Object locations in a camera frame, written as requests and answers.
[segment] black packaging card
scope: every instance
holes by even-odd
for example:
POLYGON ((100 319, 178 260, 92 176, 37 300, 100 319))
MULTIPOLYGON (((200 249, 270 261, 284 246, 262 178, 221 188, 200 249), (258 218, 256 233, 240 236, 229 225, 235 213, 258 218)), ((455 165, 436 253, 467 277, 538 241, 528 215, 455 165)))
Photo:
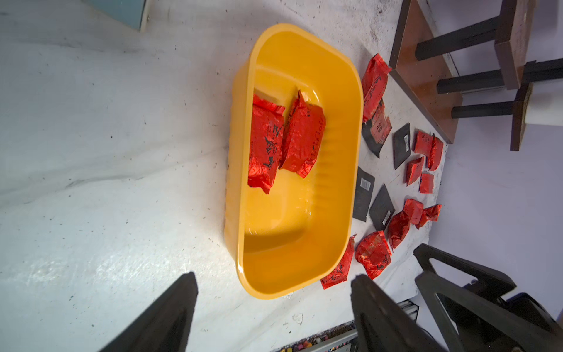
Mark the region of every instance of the black packaging card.
POLYGON ((379 158, 379 152, 381 151, 381 148, 383 148, 383 144, 379 144, 375 139, 373 139, 371 129, 372 119, 369 119, 366 123, 361 125, 361 136, 364 138, 369 150, 371 150, 372 153, 379 158))
POLYGON ((385 230, 395 213, 395 207, 389 197, 389 192, 385 185, 381 186, 372 207, 369 209, 369 217, 372 218, 373 226, 377 231, 385 230))
POLYGON ((352 217, 365 222, 367 220, 369 204, 372 201, 373 183, 375 177, 358 167, 356 176, 356 195, 354 196, 354 211, 352 217))
POLYGON ((393 134, 393 162, 395 170, 410 156, 410 123, 393 134))

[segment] red foil package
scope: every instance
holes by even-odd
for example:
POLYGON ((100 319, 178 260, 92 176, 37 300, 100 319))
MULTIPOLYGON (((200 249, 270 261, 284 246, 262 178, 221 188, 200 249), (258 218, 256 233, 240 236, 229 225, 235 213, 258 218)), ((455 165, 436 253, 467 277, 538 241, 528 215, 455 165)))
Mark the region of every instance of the red foil package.
POLYGON ((411 224, 418 224, 421 221, 424 204, 414 199, 407 199, 403 212, 409 217, 411 224))
POLYGON ((344 256, 340 259, 340 263, 338 263, 330 274, 320 280, 323 289, 348 280, 348 271, 350 271, 350 264, 352 264, 352 257, 354 256, 354 237, 356 237, 356 235, 350 237, 348 240, 348 246, 344 251, 344 256))
POLYGON ((406 185, 413 184, 422 175, 424 157, 409 161, 406 164, 406 185))
POLYGON ((364 123, 375 114, 387 87, 387 74, 390 71, 391 68, 379 54, 376 54, 369 61, 364 78, 361 79, 361 87, 364 90, 364 123))
POLYGON ((319 155, 326 123, 323 108, 306 103, 299 91, 285 127, 280 168, 305 178, 319 155))
POLYGON ((419 190, 422 194, 432 194, 432 192, 434 192, 434 175, 431 173, 423 173, 421 175, 419 190))
POLYGON ((418 131, 417 139, 414 144, 414 152, 429 157, 431 149, 432 149, 432 136, 422 131, 418 131))
POLYGON ((430 171, 435 171, 440 166, 440 161, 442 160, 442 151, 444 150, 444 142, 434 136, 432 138, 432 149, 430 150, 430 155, 428 156, 428 161, 426 167, 430 171))
POLYGON ((391 132, 391 121, 389 117, 385 116, 385 104, 383 99, 379 102, 377 106, 376 113, 373 115, 372 119, 372 133, 373 139, 376 143, 383 144, 391 132))
POLYGON ((429 221, 438 221, 440 210, 442 210, 442 204, 436 204, 433 207, 424 209, 422 212, 421 222, 416 225, 417 229, 420 229, 429 221))
POLYGON ((269 194, 282 157, 283 111, 256 94, 252 101, 252 129, 248 160, 248 185, 269 194))
POLYGON ((393 247, 393 249, 397 248, 397 246, 401 244, 409 230, 410 218, 404 211, 401 211, 391 218, 388 234, 389 242, 391 242, 391 247, 393 247))
POLYGON ((391 250, 383 231, 371 233, 356 248, 356 260, 361 263, 371 280, 378 277, 391 263, 391 250))

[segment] red wrapped packet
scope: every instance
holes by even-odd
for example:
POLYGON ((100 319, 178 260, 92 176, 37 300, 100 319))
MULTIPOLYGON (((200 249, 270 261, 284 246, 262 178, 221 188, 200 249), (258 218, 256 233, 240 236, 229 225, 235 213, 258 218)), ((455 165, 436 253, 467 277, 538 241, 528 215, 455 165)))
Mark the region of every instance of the red wrapped packet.
POLYGON ((387 87, 387 74, 390 71, 391 68, 379 54, 376 54, 369 61, 364 78, 361 79, 361 87, 364 90, 364 123, 371 119, 376 112, 379 101, 383 98, 383 93, 387 87))
POLYGON ((422 212, 421 222, 416 225, 417 229, 420 229, 429 221, 438 221, 440 210, 442 210, 442 204, 436 204, 433 207, 424 209, 422 212))
POLYGON ((285 127, 280 168, 305 178, 319 155, 326 123, 323 108, 306 103, 299 91, 285 127))
POLYGON ((414 199, 407 199, 403 212, 409 217, 411 224, 418 224, 421 221, 424 204, 414 199))
POLYGON ((422 194, 432 194, 434 192, 434 175, 431 173, 423 173, 421 175, 421 185, 419 188, 422 194))
POLYGON ((377 106, 376 113, 373 114, 372 128, 370 130, 376 143, 385 143, 389 132, 391 132, 391 128, 391 121, 389 121, 388 116, 385 116, 385 104, 383 103, 383 99, 381 99, 377 106))
POLYGON ((434 136, 432 138, 432 149, 430 150, 430 156, 428 156, 428 161, 426 162, 426 167, 430 171, 435 171, 436 169, 438 169, 438 166, 440 166, 443 150, 444 142, 434 136))
POLYGON ((371 280, 378 277, 391 263, 391 250, 383 231, 371 233, 356 248, 356 260, 360 262, 371 280))
POLYGON ((414 144, 414 152, 429 157, 431 149, 432 136, 422 131, 417 131, 417 139, 414 144))
POLYGON ((391 242, 391 247, 393 247, 393 249, 397 248, 397 246, 401 244, 409 230, 410 218, 404 211, 401 211, 391 218, 388 234, 389 242, 391 242))
POLYGON ((338 263, 330 274, 320 280, 323 289, 348 280, 348 271, 350 270, 350 264, 352 264, 352 257, 354 256, 354 237, 356 237, 356 235, 350 237, 348 240, 348 246, 344 251, 344 256, 340 259, 340 263, 338 263))
POLYGON ((248 160, 248 185, 269 194, 282 157, 283 111, 256 94, 252 101, 252 129, 248 160))
POLYGON ((422 175, 424 157, 409 161, 406 164, 406 185, 414 183, 422 175))

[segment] wooden board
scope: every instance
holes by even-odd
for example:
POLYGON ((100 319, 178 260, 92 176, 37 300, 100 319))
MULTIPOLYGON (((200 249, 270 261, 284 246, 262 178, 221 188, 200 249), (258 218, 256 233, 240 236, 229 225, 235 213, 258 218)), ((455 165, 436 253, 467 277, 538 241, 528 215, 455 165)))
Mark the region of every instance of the wooden board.
POLYGON ((393 68, 390 75, 440 136, 447 143, 453 143, 457 120, 452 119, 452 107, 461 105, 461 93, 437 93, 438 80, 452 77, 443 56, 418 61, 414 55, 419 42, 432 38, 418 2, 404 0, 389 60, 393 68))

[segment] black metal stool leg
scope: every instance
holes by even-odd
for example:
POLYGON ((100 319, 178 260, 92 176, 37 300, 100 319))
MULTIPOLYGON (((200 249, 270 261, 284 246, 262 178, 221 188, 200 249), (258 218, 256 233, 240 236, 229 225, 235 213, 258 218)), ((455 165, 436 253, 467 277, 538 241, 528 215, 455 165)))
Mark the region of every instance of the black metal stool leg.
POLYGON ((492 41, 499 24, 499 16, 417 44, 414 52, 418 61, 492 41))
MULTIPOLYGON (((563 78, 563 59, 541 63, 530 61, 524 66, 522 85, 561 78, 563 78)), ((501 70, 441 79, 438 81, 436 89, 438 94, 444 94, 498 87, 504 87, 501 70)))
POLYGON ((454 106, 452 118, 512 115, 513 101, 502 103, 454 106))

